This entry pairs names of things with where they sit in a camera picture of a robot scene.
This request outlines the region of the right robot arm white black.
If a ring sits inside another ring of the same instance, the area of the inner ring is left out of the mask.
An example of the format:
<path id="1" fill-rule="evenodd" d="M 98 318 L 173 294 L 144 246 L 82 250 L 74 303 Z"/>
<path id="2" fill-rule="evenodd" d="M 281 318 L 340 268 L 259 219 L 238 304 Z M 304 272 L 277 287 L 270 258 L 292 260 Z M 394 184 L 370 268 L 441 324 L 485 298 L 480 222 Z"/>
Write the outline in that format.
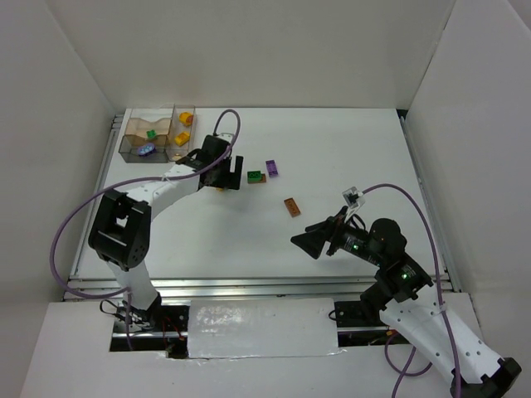
<path id="1" fill-rule="evenodd" d="M 454 397 L 502 397 L 521 366 L 489 348 L 467 324 L 438 300 L 437 287 L 406 252 L 407 240 L 387 218 L 365 231 L 331 216 L 291 242 L 310 257 L 343 250 L 377 266 L 375 283 L 360 296 L 363 311 L 406 338 L 441 374 Z"/>

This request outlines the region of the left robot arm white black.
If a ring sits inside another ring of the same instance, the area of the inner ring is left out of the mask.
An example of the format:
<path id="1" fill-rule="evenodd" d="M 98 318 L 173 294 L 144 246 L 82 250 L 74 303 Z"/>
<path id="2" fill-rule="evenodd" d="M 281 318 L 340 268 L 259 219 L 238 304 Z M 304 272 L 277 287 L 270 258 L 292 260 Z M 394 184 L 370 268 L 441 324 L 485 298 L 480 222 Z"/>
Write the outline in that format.
<path id="1" fill-rule="evenodd" d="M 107 191 L 99 204 L 88 244 L 126 288 L 125 303 L 142 323 L 160 328 L 162 298 L 145 264 L 152 221 L 177 201 L 204 187 L 238 190 L 243 157 L 231 156 L 234 136 L 211 134 L 159 179 L 120 192 Z"/>

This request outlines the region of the yellow lego brick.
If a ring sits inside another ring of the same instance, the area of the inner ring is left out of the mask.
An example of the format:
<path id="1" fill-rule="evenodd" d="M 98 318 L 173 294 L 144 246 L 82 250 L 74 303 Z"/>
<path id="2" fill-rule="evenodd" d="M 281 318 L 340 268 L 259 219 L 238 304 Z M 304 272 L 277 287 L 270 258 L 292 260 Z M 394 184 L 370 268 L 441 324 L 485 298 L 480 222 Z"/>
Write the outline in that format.
<path id="1" fill-rule="evenodd" d="M 175 136 L 174 142 L 178 147 L 182 147 L 190 141 L 191 134 L 188 131 L 183 131 Z"/>

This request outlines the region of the purple round lego piece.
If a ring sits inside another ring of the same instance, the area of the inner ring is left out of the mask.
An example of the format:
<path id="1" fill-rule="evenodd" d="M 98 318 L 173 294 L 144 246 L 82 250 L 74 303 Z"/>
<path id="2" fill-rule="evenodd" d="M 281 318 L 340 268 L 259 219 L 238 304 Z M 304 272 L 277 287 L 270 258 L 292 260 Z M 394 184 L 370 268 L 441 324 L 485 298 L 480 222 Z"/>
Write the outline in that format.
<path id="1" fill-rule="evenodd" d="M 137 149 L 137 155 L 141 158 L 146 158 L 156 152 L 157 149 L 153 143 L 146 143 Z"/>

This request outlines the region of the orange lego brick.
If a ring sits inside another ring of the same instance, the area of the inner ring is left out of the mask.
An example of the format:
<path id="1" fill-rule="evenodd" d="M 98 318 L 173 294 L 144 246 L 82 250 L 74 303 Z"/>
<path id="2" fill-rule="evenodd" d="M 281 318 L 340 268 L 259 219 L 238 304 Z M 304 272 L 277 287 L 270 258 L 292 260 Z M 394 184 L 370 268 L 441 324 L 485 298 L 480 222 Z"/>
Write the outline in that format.
<path id="1" fill-rule="evenodd" d="M 182 112 L 179 114 L 178 120 L 184 126 L 191 126 L 193 123 L 193 113 Z"/>

